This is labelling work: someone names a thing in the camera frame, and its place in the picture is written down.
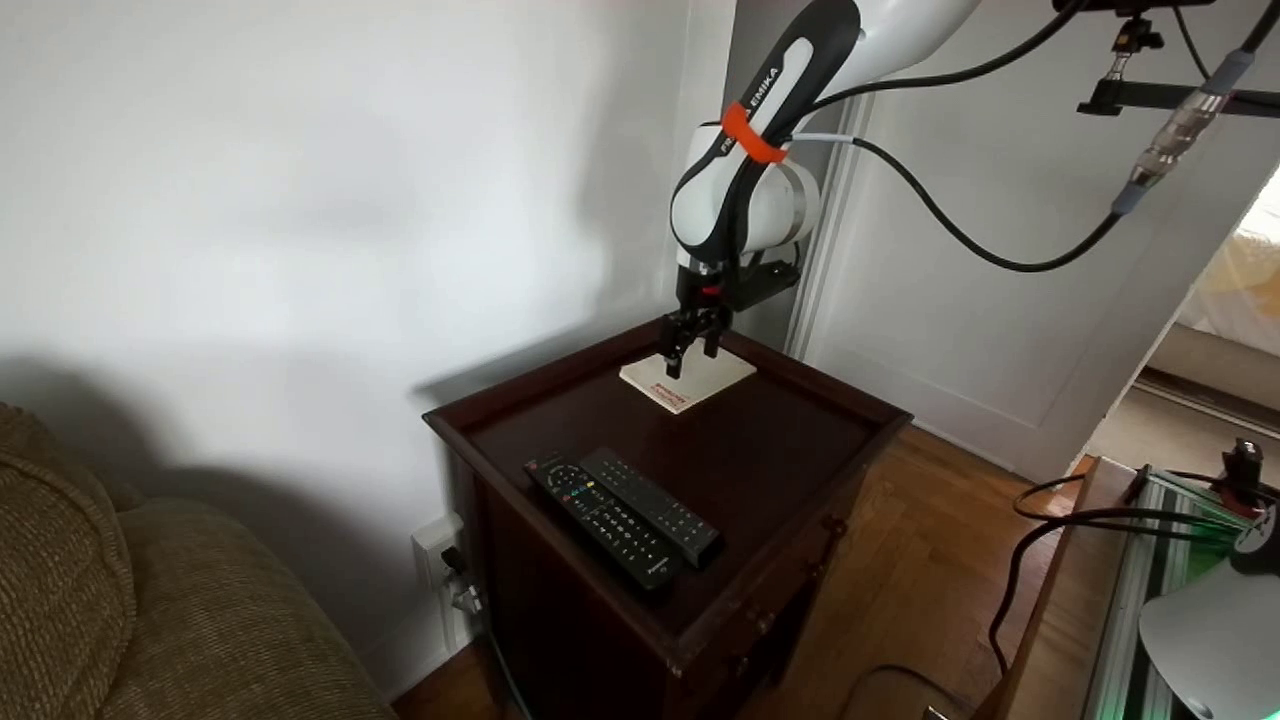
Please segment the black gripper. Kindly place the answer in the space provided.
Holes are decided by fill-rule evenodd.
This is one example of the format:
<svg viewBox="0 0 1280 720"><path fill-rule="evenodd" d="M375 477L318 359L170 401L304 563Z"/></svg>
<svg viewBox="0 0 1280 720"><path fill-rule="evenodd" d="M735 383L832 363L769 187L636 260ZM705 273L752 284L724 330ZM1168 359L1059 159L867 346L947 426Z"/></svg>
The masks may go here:
<svg viewBox="0 0 1280 720"><path fill-rule="evenodd" d="M735 313L771 299L802 284L802 269L790 260L752 260L731 273L699 277L692 269L675 273L675 316L666 320L659 357L670 379L679 379L685 353L705 333L705 357L717 359L720 340Z"/></svg>

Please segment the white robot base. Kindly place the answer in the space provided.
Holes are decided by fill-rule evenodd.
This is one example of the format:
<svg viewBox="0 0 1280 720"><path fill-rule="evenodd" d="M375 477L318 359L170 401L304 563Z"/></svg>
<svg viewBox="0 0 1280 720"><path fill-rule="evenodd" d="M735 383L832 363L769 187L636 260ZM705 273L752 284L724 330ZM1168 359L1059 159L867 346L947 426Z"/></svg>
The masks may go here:
<svg viewBox="0 0 1280 720"><path fill-rule="evenodd" d="M1197 720L1280 720L1280 581L1216 563L1142 611L1142 645Z"/></svg>

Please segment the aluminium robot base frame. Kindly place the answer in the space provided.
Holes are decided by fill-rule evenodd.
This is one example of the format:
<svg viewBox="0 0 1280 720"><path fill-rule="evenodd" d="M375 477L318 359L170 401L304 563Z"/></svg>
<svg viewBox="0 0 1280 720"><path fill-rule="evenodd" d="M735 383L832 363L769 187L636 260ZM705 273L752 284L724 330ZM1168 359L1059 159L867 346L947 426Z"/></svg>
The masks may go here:
<svg viewBox="0 0 1280 720"><path fill-rule="evenodd" d="M1207 482L1136 474L1084 720L1280 720L1280 518Z"/></svg>

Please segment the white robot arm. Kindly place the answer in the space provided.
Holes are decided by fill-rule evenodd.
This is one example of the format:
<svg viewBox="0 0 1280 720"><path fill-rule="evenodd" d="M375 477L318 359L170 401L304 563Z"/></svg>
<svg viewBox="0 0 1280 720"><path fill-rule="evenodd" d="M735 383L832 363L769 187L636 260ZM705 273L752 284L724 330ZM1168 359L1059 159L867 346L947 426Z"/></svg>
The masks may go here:
<svg viewBox="0 0 1280 720"><path fill-rule="evenodd" d="M717 353L731 316L790 294L796 246L815 220L815 182L790 159L796 127L840 92L888 81L932 55L978 0L808 0L763 52L735 102L690 147L670 197L675 255L675 313L666 320L666 371Z"/></svg>

